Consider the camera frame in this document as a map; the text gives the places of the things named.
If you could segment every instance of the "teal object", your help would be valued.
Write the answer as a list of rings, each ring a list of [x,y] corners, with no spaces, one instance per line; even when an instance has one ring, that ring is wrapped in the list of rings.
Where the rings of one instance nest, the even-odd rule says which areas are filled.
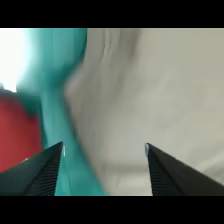
[[[17,91],[36,95],[42,109],[44,148],[64,143],[57,196],[105,195],[88,165],[63,99],[63,86],[80,63],[86,46],[85,28],[26,29],[32,61]]]

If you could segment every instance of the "beige fabric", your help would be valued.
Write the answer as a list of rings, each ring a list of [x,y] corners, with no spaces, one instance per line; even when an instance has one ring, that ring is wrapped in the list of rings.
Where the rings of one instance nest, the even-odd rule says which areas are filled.
[[[224,181],[223,29],[89,29],[65,95],[112,195],[151,195],[146,142]]]

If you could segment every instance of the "red object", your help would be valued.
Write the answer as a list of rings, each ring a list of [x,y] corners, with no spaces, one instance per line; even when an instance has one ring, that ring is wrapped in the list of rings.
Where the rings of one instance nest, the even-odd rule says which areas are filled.
[[[0,172],[41,151],[38,117],[16,99],[0,97]]]

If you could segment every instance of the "white light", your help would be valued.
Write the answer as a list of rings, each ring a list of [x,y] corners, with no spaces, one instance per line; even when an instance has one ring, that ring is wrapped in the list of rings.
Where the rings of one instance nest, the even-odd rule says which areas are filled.
[[[24,29],[0,28],[0,82],[5,89],[16,91],[28,59]]]

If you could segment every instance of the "red fabric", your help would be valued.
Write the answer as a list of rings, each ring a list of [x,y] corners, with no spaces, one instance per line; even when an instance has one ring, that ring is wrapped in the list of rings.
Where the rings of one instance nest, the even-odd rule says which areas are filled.
[[[37,116],[14,99],[0,98],[0,172],[41,152]]]

